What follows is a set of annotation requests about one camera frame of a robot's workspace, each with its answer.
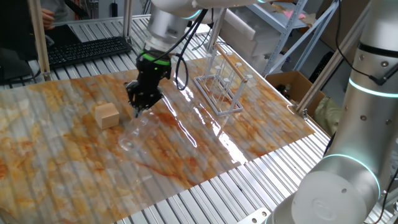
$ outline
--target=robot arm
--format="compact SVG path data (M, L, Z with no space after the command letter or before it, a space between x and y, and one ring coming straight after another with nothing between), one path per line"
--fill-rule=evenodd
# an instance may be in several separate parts
M138 79L126 84L129 102L135 109L135 117L158 102L163 94L158 87L163 78L171 77L169 49L187 34L189 20L210 23L214 7L233 7L265 2L263 0L155 0L148 30L152 37L137 58Z
M138 79L126 85L136 116L161 99L159 81L171 73L170 55L164 52L183 37L189 19L196 19L200 9L262 1L152 2L157 6L149 22L152 38L137 59ZM389 179L386 161L398 133L397 12L398 1L373 0L354 61L354 67L370 77L352 71L345 110L328 154L267 224L361 224L378 201Z
M328 154L266 224L362 224L386 189L398 134L397 10L398 1L372 1L353 64L370 77L351 72Z

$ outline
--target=keyboard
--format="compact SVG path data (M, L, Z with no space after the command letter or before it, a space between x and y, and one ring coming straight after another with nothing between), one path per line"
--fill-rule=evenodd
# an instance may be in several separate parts
M47 50L50 68L59 68L75 63L126 53L131 46L123 37L110 37L88 42L54 46Z

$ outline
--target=white shelf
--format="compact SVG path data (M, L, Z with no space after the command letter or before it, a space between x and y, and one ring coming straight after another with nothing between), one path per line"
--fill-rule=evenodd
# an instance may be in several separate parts
M286 9L294 10L296 5L291 2L275 2L274 4L278 4ZM277 29L279 32L283 33L287 28L287 22L289 19L283 14L279 12L267 12L261 4L253 4L247 6L252 12L258 15L261 19L268 22L273 28ZM293 29L298 29L302 27L306 27L307 25L302 22L301 20L297 20L294 25Z

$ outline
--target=teal light ring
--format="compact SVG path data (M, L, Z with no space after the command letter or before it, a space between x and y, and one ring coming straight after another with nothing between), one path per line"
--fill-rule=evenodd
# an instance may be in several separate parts
M374 172L373 172L367 165L365 165L363 162L361 162L361 161L359 161L359 160L357 160L357 159L355 159L355 158L353 158L353 157L351 157L351 156L342 155L342 154L333 154L333 155L325 156L323 159L326 159L326 158L332 157L332 156L341 156L341 157L345 157L345 158L354 160L355 162L357 162L357 163L361 164L363 167L365 167L365 168L372 174L372 176L374 177L374 179L376 180L377 187L379 188L379 198L380 198L381 189L380 189L379 180L377 179L376 175L374 175Z
M183 18L183 19L192 19L192 18L194 18L195 16L199 15L200 11L201 11L201 9L197 10L197 12L195 12L194 15L192 15L192 16L190 16L190 17Z
M369 93L375 96L382 96L382 97L388 97L388 98L398 98L398 93L382 93L374 90L369 90L365 87L361 87L360 85L356 84L352 79L349 79L349 84L351 84L353 87L365 92Z

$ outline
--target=cable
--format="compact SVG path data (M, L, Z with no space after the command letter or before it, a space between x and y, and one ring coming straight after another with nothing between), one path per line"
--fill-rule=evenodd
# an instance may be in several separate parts
M367 76L367 77L370 78L371 75L368 75L368 74L366 74L366 73L363 73L363 72L361 72L361 71L355 69L355 68L353 67L353 65L347 60L347 58L346 58L346 57L344 56L344 54L342 53L342 51L341 51L341 49L340 49L340 47L339 47L339 45L338 45L338 38L339 38L339 36L340 36L340 26L341 26L341 0L338 0L338 25L337 25L337 32L336 32L336 46L337 46L337 50L339 51L339 53L341 54L341 56L344 58L344 60L346 60L347 64L348 64L355 72L358 72L358 73L360 73L360 74L362 74L362 75Z
M330 138L328 145L326 146L325 152L323 153L323 157L326 155L326 153L328 153L329 148L330 148L331 144L333 143L333 140L335 139L335 136L336 136L336 133L334 133L332 135L332 137Z
M211 28L209 29L209 32L207 32L207 35L206 35L205 39L203 40L203 42L199 46L196 46L196 47L192 48L191 49L192 51L198 50L201 46L203 46L203 44L205 44L205 42L207 40L207 37L209 37L209 35L210 35L210 31L211 31Z
M37 78L40 75L40 72L41 71L39 69L39 71L37 71L37 73L31 78L25 78L25 79L15 80L15 81L14 80L13 81L4 81L4 82L0 82L0 85L12 85L12 84L21 84L24 82L29 82L29 81L33 80L34 78Z
M188 45L189 45L190 41L192 40L193 36L196 34L196 32L197 32L197 30L198 30L198 28L200 26L200 23L205 18L207 11L208 11L207 9L202 10L202 12L200 13L200 15L198 16L198 18L195 21L196 22L195 28L193 28L193 31L192 31L191 35L189 36L187 42L185 43L183 49L178 54L177 66L175 67L175 83L177 85L177 89L180 90L180 91L183 91L187 87L188 79L189 79L188 67L187 67L187 63L185 62L185 60L183 58L183 55L185 53L185 50L188 48ZM180 68L181 61L183 62L184 66L185 66L185 72L186 72L186 74L185 74L185 84L184 84L184 86L182 88L180 88L179 85L178 85L178 69Z
M381 213L380 213L379 219L377 219L377 221L374 222L374 223L366 223L366 222L364 222L364 224L377 224L377 223L379 223L379 221L381 220L381 218L383 217L383 214L384 214L384 209L386 207L388 193L390 192L392 184L394 183L394 180L397 178L397 175L398 175L398 168L397 168L396 173L394 174L393 178L390 180L390 183L388 185L387 193L384 196L383 205L382 205L382 208L381 208Z

